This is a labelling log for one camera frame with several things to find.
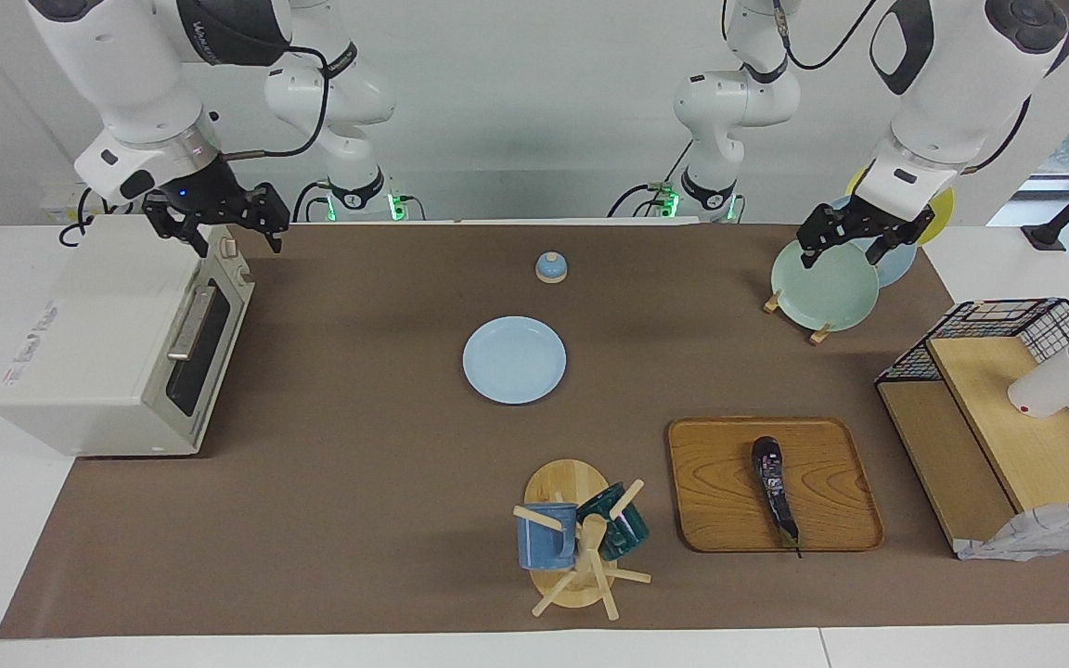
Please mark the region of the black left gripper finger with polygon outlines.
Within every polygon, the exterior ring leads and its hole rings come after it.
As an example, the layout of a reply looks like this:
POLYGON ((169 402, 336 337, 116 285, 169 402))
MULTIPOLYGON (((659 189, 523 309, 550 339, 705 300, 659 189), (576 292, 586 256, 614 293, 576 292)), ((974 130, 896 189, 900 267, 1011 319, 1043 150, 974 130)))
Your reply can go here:
POLYGON ((802 250, 801 262, 806 270, 814 269, 820 255, 832 247, 843 245, 845 209, 832 206, 816 206, 799 226, 796 240, 802 250))
POLYGON ((898 223, 887 226, 882 233, 865 250, 867 262, 870 265, 878 265, 890 250, 902 245, 916 245, 921 239, 926 228, 934 220, 933 212, 921 212, 911 223, 898 223))

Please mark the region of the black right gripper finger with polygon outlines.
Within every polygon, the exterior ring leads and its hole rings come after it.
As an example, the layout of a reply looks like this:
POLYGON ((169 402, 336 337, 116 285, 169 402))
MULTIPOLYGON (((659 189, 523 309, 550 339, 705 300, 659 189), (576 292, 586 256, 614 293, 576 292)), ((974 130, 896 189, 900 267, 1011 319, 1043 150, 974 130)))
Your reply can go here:
POLYGON ((200 258, 207 258, 210 244, 199 231, 200 221, 193 214, 186 214, 177 220, 173 211, 170 201, 160 191, 151 191, 143 198, 143 214, 158 237, 182 242, 200 258))
POLYGON ((283 251, 283 236, 290 224, 291 212, 272 183, 260 183, 242 195, 241 228, 259 233, 272 253, 283 251))

